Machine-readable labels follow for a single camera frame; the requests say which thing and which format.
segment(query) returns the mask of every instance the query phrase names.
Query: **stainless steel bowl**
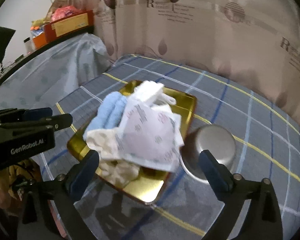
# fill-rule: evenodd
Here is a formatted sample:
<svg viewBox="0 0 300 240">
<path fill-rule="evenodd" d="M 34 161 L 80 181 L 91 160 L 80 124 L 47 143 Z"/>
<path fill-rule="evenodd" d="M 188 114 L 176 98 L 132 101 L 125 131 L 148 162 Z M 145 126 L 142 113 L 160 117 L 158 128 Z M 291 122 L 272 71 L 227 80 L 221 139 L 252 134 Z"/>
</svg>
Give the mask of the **stainless steel bowl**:
<svg viewBox="0 0 300 240">
<path fill-rule="evenodd" d="M 231 133 L 219 125 L 205 125 L 189 134 L 181 149 L 181 165 L 192 178 L 209 184 L 201 171 L 198 159 L 203 150 L 209 150 L 216 160 L 233 173 L 236 154 L 235 141 Z"/>
</svg>

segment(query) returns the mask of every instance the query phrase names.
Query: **rolled blue towel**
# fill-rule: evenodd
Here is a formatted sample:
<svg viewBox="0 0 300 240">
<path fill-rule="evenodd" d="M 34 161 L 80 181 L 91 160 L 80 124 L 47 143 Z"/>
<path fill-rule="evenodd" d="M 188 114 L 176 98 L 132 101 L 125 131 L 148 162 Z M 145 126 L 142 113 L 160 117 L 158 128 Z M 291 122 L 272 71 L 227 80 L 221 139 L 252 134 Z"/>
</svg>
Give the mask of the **rolled blue towel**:
<svg viewBox="0 0 300 240">
<path fill-rule="evenodd" d="M 112 129 L 120 123 L 127 98 L 115 91 L 108 94 L 99 106 L 98 114 L 93 118 L 84 131 L 83 139 L 87 139 L 87 132 L 95 129 Z"/>
</svg>

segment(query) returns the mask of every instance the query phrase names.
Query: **tray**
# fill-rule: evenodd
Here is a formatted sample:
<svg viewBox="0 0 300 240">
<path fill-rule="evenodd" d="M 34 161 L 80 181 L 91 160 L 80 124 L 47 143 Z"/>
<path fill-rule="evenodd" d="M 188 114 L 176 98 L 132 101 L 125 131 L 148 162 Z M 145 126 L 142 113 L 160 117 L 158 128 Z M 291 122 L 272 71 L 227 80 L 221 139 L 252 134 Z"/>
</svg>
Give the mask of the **tray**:
<svg viewBox="0 0 300 240">
<path fill-rule="evenodd" d="M 133 93 L 134 88 L 141 83 L 142 81 L 132 80 L 123 88 L 121 88 L 119 92 L 125 96 L 128 96 Z M 181 115 L 180 132 L 183 139 L 185 139 L 192 116 L 194 114 L 197 98 L 187 93 L 166 87 L 163 88 L 163 92 L 171 97 L 174 97 L 177 101 L 177 104 L 175 106 L 171 106 L 171 109 L 172 112 Z M 91 119 L 95 117 L 96 114 L 97 113 L 94 113 L 90 117 L 90 119 L 81 128 L 78 129 L 78 131 L 70 138 L 67 143 L 69 152 L 79 161 L 82 160 L 89 151 L 89 147 L 82 139 L 82 135 Z M 96 174 L 101 174 L 101 170 L 99 168 L 96 170 Z M 159 193 L 163 190 L 165 181 L 167 180 L 168 176 L 169 172 L 157 171 L 141 167 L 138 178 L 134 181 L 131 181 L 124 188 L 118 188 L 110 183 L 108 184 L 119 191 L 123 191 L 129 197 L 135 198 L 143 202 L 144 204 L 149 205 L 155 202 L 156 198 L 159 196 Z"/>
</svg>

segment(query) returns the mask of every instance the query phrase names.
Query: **wall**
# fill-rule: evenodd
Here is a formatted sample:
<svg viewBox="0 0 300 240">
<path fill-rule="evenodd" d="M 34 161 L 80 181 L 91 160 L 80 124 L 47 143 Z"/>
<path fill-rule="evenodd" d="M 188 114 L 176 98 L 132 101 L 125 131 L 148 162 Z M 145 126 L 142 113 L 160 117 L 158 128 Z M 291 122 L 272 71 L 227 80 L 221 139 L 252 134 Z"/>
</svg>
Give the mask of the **wall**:
<svg viewBox="0 0 300 240">
<path fill-rule="evenodd" d="M 0 7 L 0 26 L 16 32 L 6 49 L 3 64 L 15 61 L 26 52 L 23 40 L 30 36 L 31 21 L 45 17 L 50 6 L 51 0 L 5 0 Z"/>
</svg>

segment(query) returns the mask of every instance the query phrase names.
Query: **patterned cloth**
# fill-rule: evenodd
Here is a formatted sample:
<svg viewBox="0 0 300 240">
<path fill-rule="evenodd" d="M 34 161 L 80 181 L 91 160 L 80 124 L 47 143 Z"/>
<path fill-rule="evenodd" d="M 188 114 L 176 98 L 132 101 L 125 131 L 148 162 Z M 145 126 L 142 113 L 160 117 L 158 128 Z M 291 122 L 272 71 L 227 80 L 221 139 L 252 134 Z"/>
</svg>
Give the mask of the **patterned cloth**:
<svg viewBox="0 0 300 240">
<path fill-rule="evenodd" d="M 66 173 L 77 163 L 66 143 L 95 112 L 101 100 L 130 80 L 153 80 L 197 97 L 189 132 L 205 122 L 219 124 L 236 140 L 236 172 L 246 179 L 271 179 L 282 213 L 284 239 L 300 226 L 300 128 L 268 100 L 222 77 L 195 68 L 142 56 L 122 57 L 107 73 L 86 83 L 53 107 L 71 113 L 71 128 L 56 133 L 56 147 L 37 157 L 44 180 Z M 181 167 L 170 177 L 155 205 L 144 206 L 94 180 L 75 204 L 98 239 L 201 239 L 219 215 L 209 185 L 186 175 Z M 229 239 L 243 223 L 243 207 Z"/>
</svg>

